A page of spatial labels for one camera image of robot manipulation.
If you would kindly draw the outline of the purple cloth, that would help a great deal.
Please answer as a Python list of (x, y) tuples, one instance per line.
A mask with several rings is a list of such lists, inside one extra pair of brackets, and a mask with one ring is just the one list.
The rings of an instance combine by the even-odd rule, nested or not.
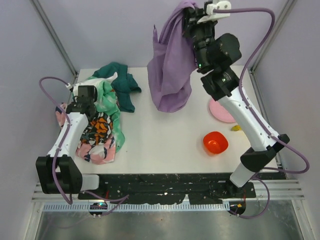
[(183, 37), (183, 10), (195, 9), (193, 0), (183, 0), (169, 16), (161, 33), (153, 28), (153, 58), (147, 65), (152, 102), (158, 111), (182, 109), (191, 93), (191, 74), (197, 68), (193, 42)]

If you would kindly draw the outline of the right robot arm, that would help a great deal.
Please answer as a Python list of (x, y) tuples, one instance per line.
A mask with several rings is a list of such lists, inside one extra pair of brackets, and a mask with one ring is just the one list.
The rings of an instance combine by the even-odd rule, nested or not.
[(238, 38), (231, 33), (215, 37), (218, 19), (228, 13), (214, 11), (230, 8), (228, 1), (206, 3), (205, 8), (185, 8), (182, 34), (192, 40), (197, 72), (203, 74), (200, 79), (203, 88), (231, 114), (250, 142), (250, 148), (240, 157), (240, 164), (227, 183), (228, 190), (234, 193), (275, 158), (290, 139), (270, 127), (257, 112), (231, 69), (231, 65), (242, 57)]

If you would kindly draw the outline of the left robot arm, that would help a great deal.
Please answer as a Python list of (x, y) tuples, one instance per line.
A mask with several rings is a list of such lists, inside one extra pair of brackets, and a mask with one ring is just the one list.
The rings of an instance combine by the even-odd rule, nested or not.
[(61, 109), (65, 123), (46, 156), (37, 158), (35, 166), (44, 194), (78, 194), (99, 187), (99, 176), (82, 174), (75, 163), (80, 138), (97, 113), (97, 89), (92, 85), (74, 87), (74, 101)]

